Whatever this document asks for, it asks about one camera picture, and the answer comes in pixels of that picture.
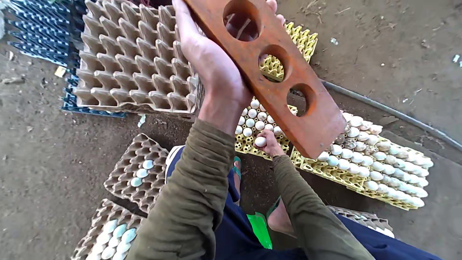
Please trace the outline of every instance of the empty cardboard egg tray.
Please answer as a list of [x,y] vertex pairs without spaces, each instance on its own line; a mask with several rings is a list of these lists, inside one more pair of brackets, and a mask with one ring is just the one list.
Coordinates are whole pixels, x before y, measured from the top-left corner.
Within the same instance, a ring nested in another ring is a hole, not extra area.
[[[148,213],[165,183],[165,160],[168,153],[147,135],[137,135],[109,174],[104,187],[117,197],[135,202],[142,211]],[[145,160],[153,160],[154,167],[142,178],[142,184],[134,187],[130,182],[136,177],[136,171],[143,168]]]
[[91,253],[93,246],[97,243],[97,238],[103,232],[104,225],[112,220],[117,220],[117,225],[127,224],[127,230],[138,228],[143,218],[132,214],[127,209],[115,204],[114,202],[103,199],[100,206],[96,209],[91,218],[91,227],[88,233],[79,241],[71,260],[85,260]]
[[172,6],[85,3],[78,106],[173,116],[198,110],[202,87],[181,52]]

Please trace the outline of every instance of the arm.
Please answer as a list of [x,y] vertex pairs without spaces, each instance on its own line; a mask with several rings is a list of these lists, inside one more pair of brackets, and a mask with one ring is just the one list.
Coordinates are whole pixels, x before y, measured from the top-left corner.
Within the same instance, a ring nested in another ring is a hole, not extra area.
[[289,156],[265,130],[263,149],[273,157],[273,169],[292,227],[308,259],[374,259],[300,176]]

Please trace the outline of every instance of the person's right hand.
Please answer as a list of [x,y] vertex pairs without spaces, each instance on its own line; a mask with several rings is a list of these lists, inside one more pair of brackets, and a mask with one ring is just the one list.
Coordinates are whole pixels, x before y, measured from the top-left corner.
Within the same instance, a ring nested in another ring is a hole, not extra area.
[[275,157],[278,155],[285,155],[286,153],[282,150],[281,146],[279,145],[276,137],[274,137],[273,131],[268,129],[263,130],[257,137],[262,136],[266,138],[266,145],[263,147],[258,147],[254,144],[254,147],[262,150],[266,154],[270,155],[271,157]]

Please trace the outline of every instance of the wooden egg candling board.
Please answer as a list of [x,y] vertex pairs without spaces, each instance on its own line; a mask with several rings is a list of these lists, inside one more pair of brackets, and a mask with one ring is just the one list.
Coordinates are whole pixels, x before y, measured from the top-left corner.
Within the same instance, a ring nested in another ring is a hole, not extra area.
[[[317,158],[344,130],[346,121],[332,97],[287,35],[270,7],[261,0],[186,0],[202,30],[231,57],[256,98],[266,108],[300,153]],[[243,13],[255,21],[259,36],[253,41],[235,39],[224,25],[230,14]],[[282,82],[271,82],[260,72],[258,58],[277,57],[284,69]],[[297,117],[287,109],[290,89],[301,91],[307,111]]]

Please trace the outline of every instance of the foot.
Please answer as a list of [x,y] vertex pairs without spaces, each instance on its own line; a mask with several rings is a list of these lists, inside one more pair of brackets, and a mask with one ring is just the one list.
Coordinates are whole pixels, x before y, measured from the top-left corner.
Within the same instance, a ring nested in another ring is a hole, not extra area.
[[282,199],[276,209],[268,216],[268,226],[273,231],[297,238]]

